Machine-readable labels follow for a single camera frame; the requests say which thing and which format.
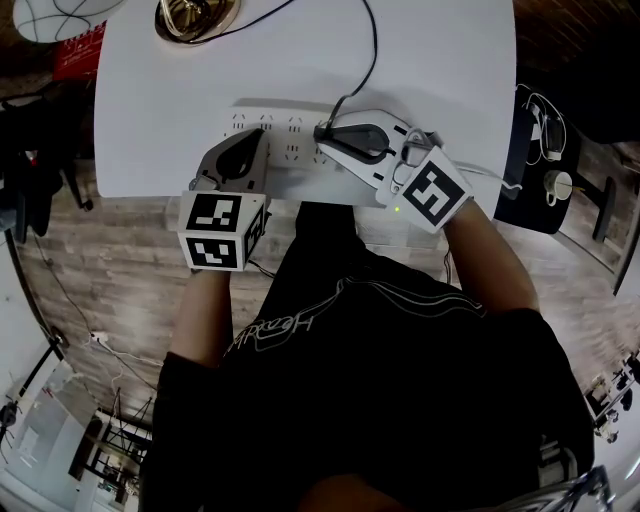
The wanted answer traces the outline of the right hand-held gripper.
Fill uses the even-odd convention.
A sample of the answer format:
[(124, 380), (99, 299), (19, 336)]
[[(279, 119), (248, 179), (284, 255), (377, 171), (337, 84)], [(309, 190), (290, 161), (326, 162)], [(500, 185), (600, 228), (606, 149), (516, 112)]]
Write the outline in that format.
[(436, 133), (386, 111), (341, 114), (316, 125), (313, 139), (322, 154), (372, 187), (379, 204), (428, 233), (473, 197)]

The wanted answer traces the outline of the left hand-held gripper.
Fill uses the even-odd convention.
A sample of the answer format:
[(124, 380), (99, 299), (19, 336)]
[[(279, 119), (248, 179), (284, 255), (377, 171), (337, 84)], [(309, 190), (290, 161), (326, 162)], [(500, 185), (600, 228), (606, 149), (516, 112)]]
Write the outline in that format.
[(180, 198), (177, 233), (192, 270), (243, 271), (263, 236), (269, 134), (236, 133), (203, 157)]

